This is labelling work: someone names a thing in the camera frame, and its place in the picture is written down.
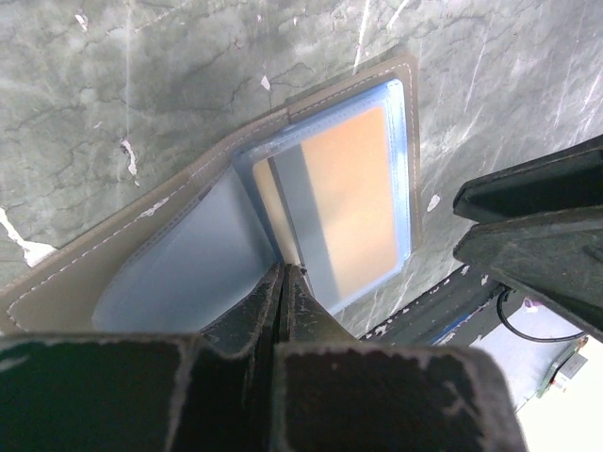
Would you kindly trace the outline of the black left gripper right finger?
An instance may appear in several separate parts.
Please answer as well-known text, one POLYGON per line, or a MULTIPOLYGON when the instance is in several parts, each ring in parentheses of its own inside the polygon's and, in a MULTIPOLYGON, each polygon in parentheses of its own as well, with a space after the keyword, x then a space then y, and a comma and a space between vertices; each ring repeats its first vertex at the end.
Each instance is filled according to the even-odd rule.
POLYGON ((285 268, 286 337, 275 348, 275 451, 524 451, 503 373, 473 347, 320 341, 295 315, 314 302, 285 268))

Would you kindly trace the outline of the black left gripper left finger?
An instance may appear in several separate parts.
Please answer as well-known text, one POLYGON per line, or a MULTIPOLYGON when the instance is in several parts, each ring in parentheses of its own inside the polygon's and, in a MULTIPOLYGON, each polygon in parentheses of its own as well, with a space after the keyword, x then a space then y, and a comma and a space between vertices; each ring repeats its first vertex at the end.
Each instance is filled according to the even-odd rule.
POLYGON ((5 451, 264 451, 283 282, 188 334, 26 333, 1 341, 5 451))

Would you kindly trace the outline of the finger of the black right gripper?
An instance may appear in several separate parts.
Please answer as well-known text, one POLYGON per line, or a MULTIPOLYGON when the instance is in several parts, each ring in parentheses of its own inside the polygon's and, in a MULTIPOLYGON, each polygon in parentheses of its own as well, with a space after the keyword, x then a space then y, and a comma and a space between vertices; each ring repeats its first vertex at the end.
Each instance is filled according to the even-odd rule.
POLYGON ((602 203, 602 137, 465 182, 453 212, 499 222, 602 203))
POLYGON ((602 337, 600 206, 478 224, 453 255, 602 337))

